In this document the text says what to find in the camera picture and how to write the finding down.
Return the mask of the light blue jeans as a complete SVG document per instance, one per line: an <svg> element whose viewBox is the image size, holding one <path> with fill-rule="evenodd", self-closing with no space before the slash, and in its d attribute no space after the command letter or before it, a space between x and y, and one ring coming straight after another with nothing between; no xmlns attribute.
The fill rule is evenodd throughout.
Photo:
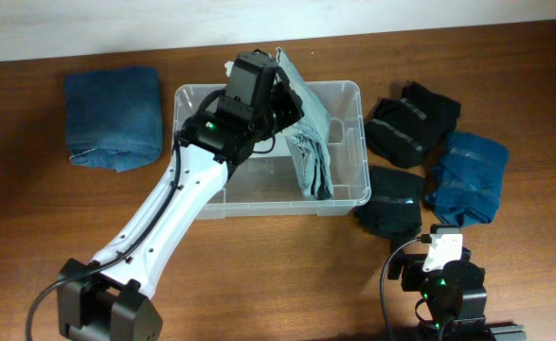
<svg viewBox="0 0 556 341"><path fill-rule="evenodd" d="M302 119L284 131L302 194L306 198L329 200L333 197L328 151L331 115L281 47L277 48L277 61L290 81L290 88L302 100Z"/></svg>

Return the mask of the clear plastic storage bin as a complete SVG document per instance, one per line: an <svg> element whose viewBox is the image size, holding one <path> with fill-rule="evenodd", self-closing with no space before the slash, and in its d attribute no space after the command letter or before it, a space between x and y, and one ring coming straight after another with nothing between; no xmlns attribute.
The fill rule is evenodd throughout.
<svg viewBox="0 0 556 341"><path fill-rule="evenodd" d="M302 194L294 161L282 134L255 146L223 189L200 211L199 220L245 216L343 216L370 197L368 155L361 94L353 81L310 81L330 118L327 148L333 196L315 200Z"/></svg>

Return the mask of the blue garment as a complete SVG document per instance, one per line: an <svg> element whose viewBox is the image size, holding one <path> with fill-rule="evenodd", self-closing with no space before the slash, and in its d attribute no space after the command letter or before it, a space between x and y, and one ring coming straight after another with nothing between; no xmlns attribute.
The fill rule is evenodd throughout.
<svg viewBox="0 0 556 341"><path fill-rule="evenodd" d="M500 206L508 161L504 145L479 135L452 132L432 169L437 187L424 201L444 224L489 224Z"/></svg>

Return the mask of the black garment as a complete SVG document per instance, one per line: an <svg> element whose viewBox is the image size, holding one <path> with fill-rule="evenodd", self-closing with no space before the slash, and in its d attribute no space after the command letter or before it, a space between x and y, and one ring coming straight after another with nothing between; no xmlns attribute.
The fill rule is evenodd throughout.
<svg viewBox="0 0 556 341"><path fill-rule="evenodd" d="M418 175L373 166L369 173L371 194L354 215L370 233L392 241L407 241L421 232L421 193Z"/></svg>
<svg viewBox="0 0 556 341"><path fill-rule="evenodd" d="M365 125L368 147L397 167L419 166L455 130L460 113L458 101L412 81L399 99L381 99Z"/></svg>

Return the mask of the dark blue jeans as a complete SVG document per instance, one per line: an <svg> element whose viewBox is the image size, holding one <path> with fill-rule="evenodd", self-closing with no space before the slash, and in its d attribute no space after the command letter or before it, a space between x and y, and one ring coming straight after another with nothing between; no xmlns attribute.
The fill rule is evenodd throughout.
<svg viewBox="0 0 556 341"><path fill-rule="evenodd" d="M71 164L124 172L161 156L162 97L155 68L68 75L64 94L65 144Z"/></svg>

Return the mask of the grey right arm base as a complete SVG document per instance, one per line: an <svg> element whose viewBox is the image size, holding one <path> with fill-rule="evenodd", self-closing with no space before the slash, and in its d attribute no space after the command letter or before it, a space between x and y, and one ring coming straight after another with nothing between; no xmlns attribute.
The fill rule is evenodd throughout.
<svg viewBox="0 0 556 341"><path fill-rule="evenodd" d="M493 326L488 329L492 341L527 341L523 325Z"/></svg>

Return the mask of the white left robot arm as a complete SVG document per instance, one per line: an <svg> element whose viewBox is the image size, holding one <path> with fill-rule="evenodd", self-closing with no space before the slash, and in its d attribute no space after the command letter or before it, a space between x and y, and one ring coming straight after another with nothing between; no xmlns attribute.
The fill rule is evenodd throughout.
<svg viewBox="0 0 556 341"><path fill-rule="evenodd" d="M128 224L92 260L69 260L54 284L59 333L69 340L156 340L152 297L176 246L256 144L303 116L271 55L243 52L225 88L211 92L173 135L170 163Z"/></svg>

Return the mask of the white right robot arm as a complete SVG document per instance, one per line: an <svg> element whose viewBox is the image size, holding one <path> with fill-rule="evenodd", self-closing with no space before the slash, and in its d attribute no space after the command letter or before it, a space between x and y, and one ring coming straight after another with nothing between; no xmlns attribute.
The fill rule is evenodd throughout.
<svg viewBox="0 0 556 341"><path fill-rule="evenodd" d="M392 250L381 274L380 292L387 279L399 280L405 292L417 292L416 307L427 307L431 317L418 318L418 325L396 332L386 322L391 340L490 340L490 328L484 314L487 291L485 270L471 262L471 251L462 249L457 260L450 260L440 270L422 271L423 254L407 254L402 247Z"/></svg>

